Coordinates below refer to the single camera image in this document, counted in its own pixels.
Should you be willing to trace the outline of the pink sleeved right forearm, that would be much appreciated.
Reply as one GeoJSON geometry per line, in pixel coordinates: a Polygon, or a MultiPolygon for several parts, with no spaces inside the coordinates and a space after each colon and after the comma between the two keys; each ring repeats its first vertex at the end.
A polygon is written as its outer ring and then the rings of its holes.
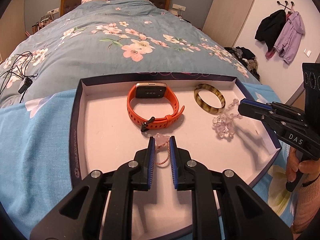
{"type": "Polygon", "coordinates": [[[291,230],[298,237],[311,223],[319,210],[319,178],[302,186],[298,192],[298,203],[291,230]]]}

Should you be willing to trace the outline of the person's right hand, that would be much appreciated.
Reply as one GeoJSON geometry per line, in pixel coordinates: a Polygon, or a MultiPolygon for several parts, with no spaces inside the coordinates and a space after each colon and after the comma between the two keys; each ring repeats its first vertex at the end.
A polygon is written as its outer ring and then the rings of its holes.
{"type": "Polygon", "coordinates": [[[286,165],[287,181],[293,182],[298,171],[307,174],[304,184],[315,181],[319,177],[319,160],[299,161],[296,152],[297,150],[291,146],[286,165]]]}

